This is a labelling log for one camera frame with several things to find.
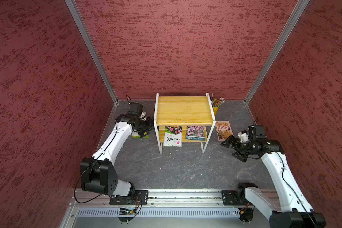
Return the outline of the green white seed bag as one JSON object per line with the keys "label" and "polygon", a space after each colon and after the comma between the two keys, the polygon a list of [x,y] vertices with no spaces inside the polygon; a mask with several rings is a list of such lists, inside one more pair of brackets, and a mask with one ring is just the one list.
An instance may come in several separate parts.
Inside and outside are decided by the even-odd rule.
{"label": "green white seed bag", "polygon": [[137,132],[132,132],[132,139],[148,139],[149,135],[141,137]]}

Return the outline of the orange shop picture book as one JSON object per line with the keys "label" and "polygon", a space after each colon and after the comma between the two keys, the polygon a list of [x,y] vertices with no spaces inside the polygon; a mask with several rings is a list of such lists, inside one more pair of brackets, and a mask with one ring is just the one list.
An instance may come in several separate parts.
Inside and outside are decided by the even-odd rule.
{"label": "orange shop picture book", "polygon": [[217,131],[219,141],[225,141],[230,136],[233,136],[233,132],[229,121],[217,121],[215,128]]}

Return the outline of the white sunflower seed bag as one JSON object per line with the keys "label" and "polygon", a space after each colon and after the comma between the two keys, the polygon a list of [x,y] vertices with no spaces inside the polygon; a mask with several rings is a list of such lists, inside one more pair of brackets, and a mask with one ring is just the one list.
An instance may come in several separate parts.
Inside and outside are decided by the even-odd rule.
{"label": "white sunflower seed bag", "polygon": [[164,147],[182,146],[182,126],[165,126],[164,128]]}

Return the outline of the pink flower seed bag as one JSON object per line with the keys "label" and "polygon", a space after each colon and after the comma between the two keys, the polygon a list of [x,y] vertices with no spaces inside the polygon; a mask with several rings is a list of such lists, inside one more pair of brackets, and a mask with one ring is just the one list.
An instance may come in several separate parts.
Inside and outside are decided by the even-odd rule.
{"label": "pink flower seed bag", "polygon": [[189,125],[186,129],[186,140],[192,141],[205,141],[205,126],[202,125]]}

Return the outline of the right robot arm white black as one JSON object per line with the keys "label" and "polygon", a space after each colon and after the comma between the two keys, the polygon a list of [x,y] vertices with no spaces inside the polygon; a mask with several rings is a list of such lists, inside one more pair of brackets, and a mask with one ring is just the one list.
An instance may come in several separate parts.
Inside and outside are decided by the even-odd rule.
{"label": "right robot arm white black", "polygon": [[234,203],[252,205],[269,221],[272,228],[324,228],[326,220],[315,212],[301,192],[290,171],[285,152],[279,141],[265,136],[252,136],[248,142],[230,136],[221,146],[234,149],[233,157],[242,162],[248,158],[261,159],[273,181],[280,205],[277,206],[253,183],[239,183]]}

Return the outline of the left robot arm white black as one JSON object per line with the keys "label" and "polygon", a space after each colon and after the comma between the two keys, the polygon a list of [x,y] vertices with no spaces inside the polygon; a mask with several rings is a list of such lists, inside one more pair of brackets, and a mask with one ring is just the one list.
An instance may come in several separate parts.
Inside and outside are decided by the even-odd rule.
{"label": "left robot arm white black", "polygon": [[133,197],[134,184],[119,179],[114,168],[115,161],[132,133],[137,132],[143,138],[153,128],[154,121],[151,117],[141,119],[132,115],[118,116],[112,133],[103,145],[91,157],[82,159],[79,179],[81,189],[101,195]]}

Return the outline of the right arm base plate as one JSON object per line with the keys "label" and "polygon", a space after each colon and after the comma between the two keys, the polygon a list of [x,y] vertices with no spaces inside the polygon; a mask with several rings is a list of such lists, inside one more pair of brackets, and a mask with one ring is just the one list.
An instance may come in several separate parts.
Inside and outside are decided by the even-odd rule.
{"label": "right arm base plate", "polygon": [[241,199],[237,191],[221,191],[221,198],[224,206],[242,206],[246,205],[244,199]]}

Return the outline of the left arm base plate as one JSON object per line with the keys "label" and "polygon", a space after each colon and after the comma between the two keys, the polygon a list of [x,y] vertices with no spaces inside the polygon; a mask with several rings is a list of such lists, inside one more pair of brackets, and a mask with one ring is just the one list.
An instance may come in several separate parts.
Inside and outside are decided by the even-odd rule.
{"label": "left arm base plate", "polygon": [[141,206],[147,205],[148,190],[131,190],[127,196],[111,195],[110,205]]}

